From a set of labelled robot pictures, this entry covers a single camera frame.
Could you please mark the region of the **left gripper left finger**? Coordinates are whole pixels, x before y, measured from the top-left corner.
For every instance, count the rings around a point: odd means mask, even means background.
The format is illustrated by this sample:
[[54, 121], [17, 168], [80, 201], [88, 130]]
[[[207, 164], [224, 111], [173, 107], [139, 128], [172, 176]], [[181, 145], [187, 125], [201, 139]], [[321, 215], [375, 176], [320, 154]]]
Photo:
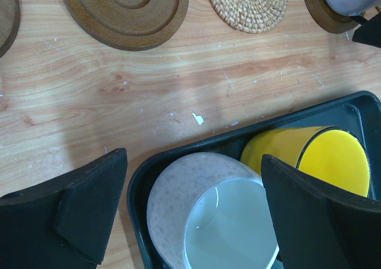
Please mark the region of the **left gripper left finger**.
[[2, 265], [99, 265], [126, 178], [124, 148], [1, 197]]

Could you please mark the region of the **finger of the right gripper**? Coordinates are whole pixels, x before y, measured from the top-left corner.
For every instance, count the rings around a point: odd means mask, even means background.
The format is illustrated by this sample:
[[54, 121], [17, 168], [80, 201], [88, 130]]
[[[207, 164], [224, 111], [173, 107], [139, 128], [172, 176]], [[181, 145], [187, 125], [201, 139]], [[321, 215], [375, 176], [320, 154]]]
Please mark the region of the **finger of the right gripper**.
[[360, 24], [360, 27], [353, 34], [353, 42], [362, 43], [377, 48], [381, 47], [380, 12], [370, 20], [365, 19], [362, 15], [351, 16], [351, 19]]

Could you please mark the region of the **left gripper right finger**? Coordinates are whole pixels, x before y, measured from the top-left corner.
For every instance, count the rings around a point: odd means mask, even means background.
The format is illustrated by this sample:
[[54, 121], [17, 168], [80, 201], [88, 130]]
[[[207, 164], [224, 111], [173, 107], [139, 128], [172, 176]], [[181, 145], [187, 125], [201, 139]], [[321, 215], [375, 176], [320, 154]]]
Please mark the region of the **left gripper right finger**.
[[269, 154], [261, 175], [285, 268], [380, 268], [380, 201]]

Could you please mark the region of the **grooved dark wooden coaster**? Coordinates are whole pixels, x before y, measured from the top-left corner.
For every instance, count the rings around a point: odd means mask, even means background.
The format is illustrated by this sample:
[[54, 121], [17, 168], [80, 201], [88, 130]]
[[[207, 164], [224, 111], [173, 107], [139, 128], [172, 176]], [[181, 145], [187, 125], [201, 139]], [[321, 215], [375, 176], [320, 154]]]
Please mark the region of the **grooved dark wooden coaster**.
[[304, 0], [304, 2], [314, 21], [329, 33], [345, 33], [359, 24], [368, 22], [364, 17], [364, 12], [348, 17], [334, 12], [325, 0]]

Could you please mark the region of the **yellow mug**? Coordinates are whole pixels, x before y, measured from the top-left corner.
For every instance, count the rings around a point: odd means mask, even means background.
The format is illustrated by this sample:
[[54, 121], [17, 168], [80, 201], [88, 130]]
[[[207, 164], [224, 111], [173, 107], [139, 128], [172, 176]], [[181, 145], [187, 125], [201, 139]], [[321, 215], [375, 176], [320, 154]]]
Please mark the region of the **yellow mug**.
[[263, 155], [270, 154], [324, 182], [366, 197], [371, 168], [367, 152], [351, 132], [337, 126], [281, 128], [255, 135], [241, 162], [261, 172]]

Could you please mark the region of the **white mug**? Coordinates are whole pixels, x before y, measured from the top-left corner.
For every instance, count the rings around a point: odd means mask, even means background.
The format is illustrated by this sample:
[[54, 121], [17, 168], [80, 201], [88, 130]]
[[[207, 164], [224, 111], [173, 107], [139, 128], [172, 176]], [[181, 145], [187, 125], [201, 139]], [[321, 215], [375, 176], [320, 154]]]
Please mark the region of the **white mug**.
[[223, 154], [197, 152], [167, 166], [146, 221], [171, 268], [270, 268], [279, 253], [261, 176]]

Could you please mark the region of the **woven rattan coaster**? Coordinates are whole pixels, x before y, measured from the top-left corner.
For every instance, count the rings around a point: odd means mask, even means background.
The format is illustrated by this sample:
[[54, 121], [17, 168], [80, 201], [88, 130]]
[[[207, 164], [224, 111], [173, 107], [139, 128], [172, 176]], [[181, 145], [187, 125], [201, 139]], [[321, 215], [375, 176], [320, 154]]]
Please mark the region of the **woven rattan coaster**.
[[233, 29], [258, 34], [280, 23], [288, 0], [210, 0], [210, 3]]

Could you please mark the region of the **plain brown wooden coaster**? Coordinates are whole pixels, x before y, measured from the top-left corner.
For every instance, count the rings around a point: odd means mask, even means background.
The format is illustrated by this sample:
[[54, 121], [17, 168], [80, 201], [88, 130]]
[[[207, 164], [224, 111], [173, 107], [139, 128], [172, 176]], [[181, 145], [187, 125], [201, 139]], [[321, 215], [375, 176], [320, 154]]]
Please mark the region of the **plain brown wooden coaster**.
[[110, 47], [155, 48], [182, 25], [189, 0], [63, 0], [76, 23]]

